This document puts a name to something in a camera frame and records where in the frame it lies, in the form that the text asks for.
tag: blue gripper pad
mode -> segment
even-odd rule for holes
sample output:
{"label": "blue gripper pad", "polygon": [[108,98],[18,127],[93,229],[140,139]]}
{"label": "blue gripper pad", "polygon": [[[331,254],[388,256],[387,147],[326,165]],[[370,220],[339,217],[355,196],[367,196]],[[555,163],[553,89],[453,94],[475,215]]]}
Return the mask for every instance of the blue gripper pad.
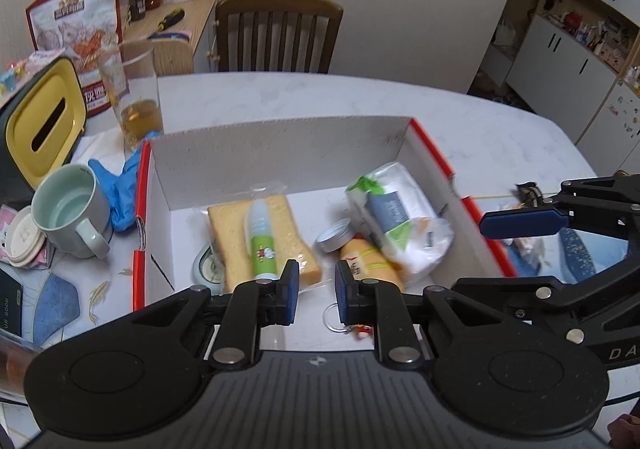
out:
{"label": "blue gripper pad", "polygon": [[340,263],[335,265],[334,273],[335,299],[338,302],[338,314],[340,322],[347,324],[347,287],[344,280],[344,274],[340,269]]}
{"label": "blue gripper pad", "polygon": [[489,239],[553,236],[569,227],[569,217],[555,209],[498,210],[480,220],[480,233]]}
{"label": "blue gripper pad", "polygon": [[290,270],[289,288],[287,289],[287,324],[293,324],[296,318],[296,307],[298,306],[298,290],[300,290],[300,265],[298,263],[288,263],[284,270]]}

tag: glass cup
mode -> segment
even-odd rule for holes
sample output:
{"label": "glass cup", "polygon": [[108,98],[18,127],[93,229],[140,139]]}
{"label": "glass cup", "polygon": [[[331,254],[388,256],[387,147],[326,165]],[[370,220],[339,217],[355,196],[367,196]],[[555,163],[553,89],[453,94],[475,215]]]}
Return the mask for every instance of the glass cup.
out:
{"label": "glass cup", "polygon": [[137,148],[151,131],[162,133],[153,43],[121,43],[100,55],[98,70],[130,148]]}
{"label": "glass cup", "polygon": [[41,351],[21,337],[0,330],[0,398],[26,403],[24,374]]}

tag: floor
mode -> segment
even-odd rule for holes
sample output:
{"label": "floor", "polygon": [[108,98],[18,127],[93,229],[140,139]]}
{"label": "floor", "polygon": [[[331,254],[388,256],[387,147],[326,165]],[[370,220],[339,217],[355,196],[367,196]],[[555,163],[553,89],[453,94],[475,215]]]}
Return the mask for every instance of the floor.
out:
{"label": "floor", "polygon": [[511,90],[506,84],[497,86],[483,71],[478,70],[476,77],[474,78],[467,95],[478,96],[480,98],[486,98],[494,102],[500,102],[507,106],[513,106],[514,108],[523,109],[534,113],[533,109],[522,100],[516,92]]}

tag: blue rubber glove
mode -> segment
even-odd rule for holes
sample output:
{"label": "blue rubber glove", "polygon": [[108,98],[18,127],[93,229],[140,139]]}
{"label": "blue rubber glove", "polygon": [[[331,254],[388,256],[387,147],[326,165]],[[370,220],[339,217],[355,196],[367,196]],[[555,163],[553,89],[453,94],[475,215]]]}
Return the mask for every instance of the blue rubber glove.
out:
{"label": "blue rubber glove", "polygon": [[[159,133],[152,131],[146,135],[145,139],[158,135]],[[95,177],[98,178],[100,187],[107,195],[111,207],[111,225],[113,225],[113,230],[117,233],[126,231],[136,222],[136,188],[138,186],[138,168],[141,154],[142,144],[138,146],[131,158],[124,162],[120,176],[107,171],[94,158],[88,162],[89,167],[95,173]]]}

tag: mug handle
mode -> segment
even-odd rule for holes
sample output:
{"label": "mug handle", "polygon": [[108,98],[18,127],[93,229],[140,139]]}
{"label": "mug handle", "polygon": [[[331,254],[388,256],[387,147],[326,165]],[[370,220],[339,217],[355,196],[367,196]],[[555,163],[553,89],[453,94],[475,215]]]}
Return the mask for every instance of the mug handle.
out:
{"label": "mug handle", "polygon": [[95,230],[95,227],[89,221],[89,218],[85,218],[76,226],[76,232],[82,238],[82,241],[91,249],[91,251],[100,259],[106,257],[111,250],[109,243],[102,235]]}

